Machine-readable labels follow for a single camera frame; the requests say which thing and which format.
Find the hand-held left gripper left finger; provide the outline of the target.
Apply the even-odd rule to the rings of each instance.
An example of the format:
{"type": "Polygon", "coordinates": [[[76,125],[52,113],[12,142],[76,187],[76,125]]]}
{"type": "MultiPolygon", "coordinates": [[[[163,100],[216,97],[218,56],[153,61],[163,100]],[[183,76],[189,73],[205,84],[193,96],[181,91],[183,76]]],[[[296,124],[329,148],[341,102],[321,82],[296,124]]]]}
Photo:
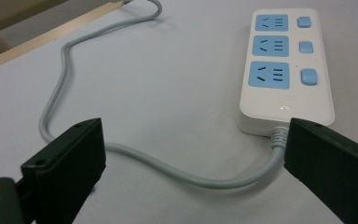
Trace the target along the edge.
{"type": "Polygon", "coordinates": [[[72,224],[105,168],[103,125],[82,121],[21,166],[21,204],[29,223],[72,224]]]}

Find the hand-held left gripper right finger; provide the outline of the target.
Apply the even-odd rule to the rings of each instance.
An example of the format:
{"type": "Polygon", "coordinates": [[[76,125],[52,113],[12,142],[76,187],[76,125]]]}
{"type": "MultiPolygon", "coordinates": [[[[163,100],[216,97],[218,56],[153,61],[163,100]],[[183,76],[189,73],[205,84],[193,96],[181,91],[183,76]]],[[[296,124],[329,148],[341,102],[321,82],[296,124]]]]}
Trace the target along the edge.
{"type": "Polygon", "coordinates": [[[358,143],[322,124],[292,119],[284,167],[344,224],[358,224],[358,143]]]}

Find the white power strip blue sockets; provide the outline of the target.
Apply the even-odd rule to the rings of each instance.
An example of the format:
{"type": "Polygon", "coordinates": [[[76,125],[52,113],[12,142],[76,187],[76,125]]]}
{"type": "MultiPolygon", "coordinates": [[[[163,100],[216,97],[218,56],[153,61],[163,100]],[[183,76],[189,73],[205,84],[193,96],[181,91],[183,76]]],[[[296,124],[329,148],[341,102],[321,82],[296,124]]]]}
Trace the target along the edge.
{"type": "Polygon", "coordinates": [[[312,8],[254,12],[241,87],[239,127],[270,136],[292,118],[335,119],[319,15],[312,8]]]}

